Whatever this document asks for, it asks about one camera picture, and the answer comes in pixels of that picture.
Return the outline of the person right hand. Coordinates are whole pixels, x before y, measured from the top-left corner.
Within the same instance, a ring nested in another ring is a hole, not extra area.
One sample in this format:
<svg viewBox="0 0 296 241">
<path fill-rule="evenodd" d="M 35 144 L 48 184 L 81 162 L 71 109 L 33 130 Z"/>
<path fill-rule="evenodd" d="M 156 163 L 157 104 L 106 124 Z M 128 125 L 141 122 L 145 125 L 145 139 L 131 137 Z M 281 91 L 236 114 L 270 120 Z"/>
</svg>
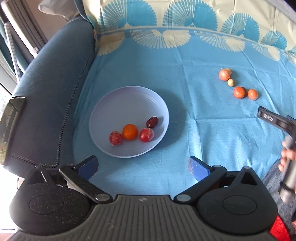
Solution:
<svg viewBox="0 0 296 241">
<path fill-rule="evenodd" d="M 282 142 L 283 149 L 281 151 L 281 159 L 278 168 L 281 172 L 284 171 L 288 159 L 295 161 L 295 151 L 287 148 L 286 141 Z"/>
</svg>

